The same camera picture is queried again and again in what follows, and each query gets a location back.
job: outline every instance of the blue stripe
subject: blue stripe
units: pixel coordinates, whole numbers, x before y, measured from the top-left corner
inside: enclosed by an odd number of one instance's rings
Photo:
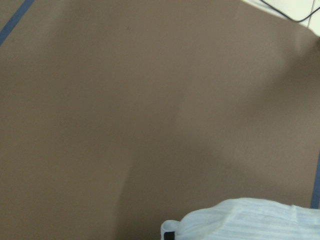
[[[310,207],[312,209],[319,209],[319,201],[320,201],[320,154],[319,154],[318,164],[316,167],[316,173],[315,173],[313,193],[312,193]]]
[[[35,0],[25,0],[19,9],[14,13],[14,15],[10,18],[10,20],[6,23],[3,29],[0,31],[0,46],[18,24],[20,19],[25,15],[31,5],[34,3]]]

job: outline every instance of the brown surface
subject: brown surface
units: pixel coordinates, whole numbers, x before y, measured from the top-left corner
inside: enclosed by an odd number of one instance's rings
[[[159,239],[229,198],[307,207],[317,41],[240,1],[36,1],[0,48],[0,239]]]

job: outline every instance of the light blue striped cloth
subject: light blue striped cloth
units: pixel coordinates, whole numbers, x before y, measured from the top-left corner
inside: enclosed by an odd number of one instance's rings
[[[167,220],[175,240],[320,240],[320,210],[275,201],[230,199],[193,211],[181,221]]]

